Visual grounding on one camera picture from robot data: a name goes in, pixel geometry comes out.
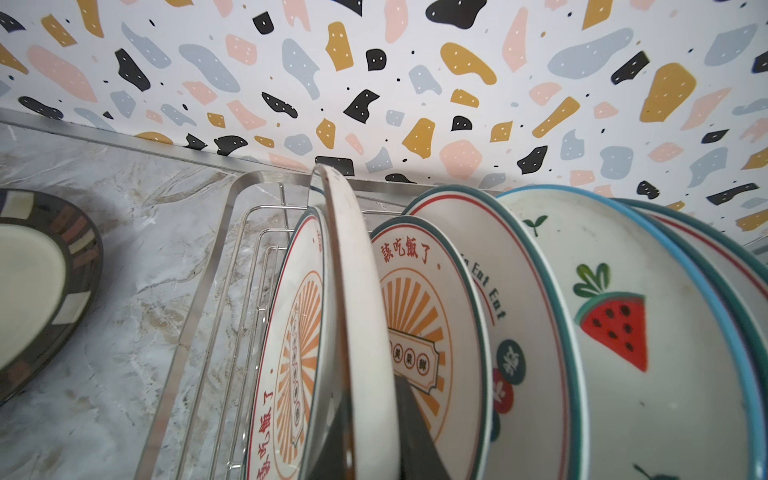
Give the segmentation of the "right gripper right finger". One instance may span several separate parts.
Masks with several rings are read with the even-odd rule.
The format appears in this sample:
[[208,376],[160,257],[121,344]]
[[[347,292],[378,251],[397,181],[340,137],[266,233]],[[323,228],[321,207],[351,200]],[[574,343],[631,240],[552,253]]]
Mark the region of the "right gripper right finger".
[[401,479],[449,479],[408,380],[396,375]]

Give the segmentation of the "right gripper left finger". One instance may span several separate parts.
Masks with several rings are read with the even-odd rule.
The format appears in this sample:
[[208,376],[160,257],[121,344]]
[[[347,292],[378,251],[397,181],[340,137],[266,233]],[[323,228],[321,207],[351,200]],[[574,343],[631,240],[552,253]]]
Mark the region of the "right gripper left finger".
[[348,391],[333,393],[322,417],[321,438],[307,479],[350,479],[354,467],[348,455],[353,452],[352,407]]

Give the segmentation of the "blue striped white plate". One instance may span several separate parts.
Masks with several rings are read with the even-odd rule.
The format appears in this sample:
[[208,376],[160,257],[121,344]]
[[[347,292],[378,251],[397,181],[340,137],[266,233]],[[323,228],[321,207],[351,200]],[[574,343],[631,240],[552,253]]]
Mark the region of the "blue striped white plate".
[[393,362],[368,228],[349,181],[334,167],[315,166],[308,204],[323,213],[327,225],[335,326],[330,397],[350,393],[350,479],[397,479],[401,457]]

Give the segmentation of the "dark mosaic rim plate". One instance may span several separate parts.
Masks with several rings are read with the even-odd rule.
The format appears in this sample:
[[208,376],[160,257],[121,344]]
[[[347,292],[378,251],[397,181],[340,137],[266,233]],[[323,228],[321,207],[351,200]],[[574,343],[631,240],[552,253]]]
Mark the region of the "dark mosaic rim plate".
[[1,191],[1,400],[60,351],[86,315],[104,266],[95,223],[44,192]]

